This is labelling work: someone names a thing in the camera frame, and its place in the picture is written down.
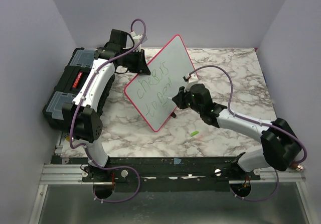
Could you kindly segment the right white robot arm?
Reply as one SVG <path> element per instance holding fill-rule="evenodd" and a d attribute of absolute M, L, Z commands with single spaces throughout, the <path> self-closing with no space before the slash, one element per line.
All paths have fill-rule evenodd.
<path fill-rule="evenodd" d="M 261 144 L 260 149 L 242 152 L 233 160 L 230 170 L 235 179 L 241 180 L 259 168 L 272 167 L 285 171 L 302 150 L 287 121 L 280 118 L 260 121 L 246 116 L 237 117 L 226 106 L 213 102 L 203 84 L 195 84 L 188 91 L 180 87 L 172 101 L 180 109 L 194 110 L 210 126 L 241 133 Z"/>

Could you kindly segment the pink framed whiteboard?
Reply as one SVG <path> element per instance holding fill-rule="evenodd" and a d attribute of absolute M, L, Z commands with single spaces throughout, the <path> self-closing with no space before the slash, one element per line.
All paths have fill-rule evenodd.
<path fill-rule="evenodd" d="M 180 35 L 175 35 L 147 64 L 151 75 L 136 75 L 124 88 L 126 97 L 157 132 L 164 125 L 176 104 L 175 96 L 183 77 L 195 68 Z"/>

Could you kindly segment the green marker cap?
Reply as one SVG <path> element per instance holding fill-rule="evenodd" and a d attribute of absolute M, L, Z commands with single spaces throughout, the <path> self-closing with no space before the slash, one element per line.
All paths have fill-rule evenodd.
<path fill-rule="evenodd" d="M 193 137 L 193 136 L 197 135 L 198 133 L 199 133 L 199 131 L 194 131 L 194 132 L 192 132 L 192 133 L 190 134 L 190 136 Z"/>

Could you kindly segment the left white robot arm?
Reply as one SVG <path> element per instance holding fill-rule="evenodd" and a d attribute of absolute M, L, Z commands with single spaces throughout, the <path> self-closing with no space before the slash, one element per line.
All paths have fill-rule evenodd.
<path fill-rule="evenodd" d="M 119 66 L 131 73 L 150 75 L 141 47 L 145 35 L 138 35 L 134 30 L 129 33 L 112 30 L 109 41 L 95 50 L 93 65 L 79 93 L 70 103 L 62 106 L 64 124 L 70 129 L 71 149 L 83 147 L 88 164 L 100 181 L 106 181 L 111 176 L 111 169 L 107 166 L 109 157 L 100 141 L 102 110 Z"/>

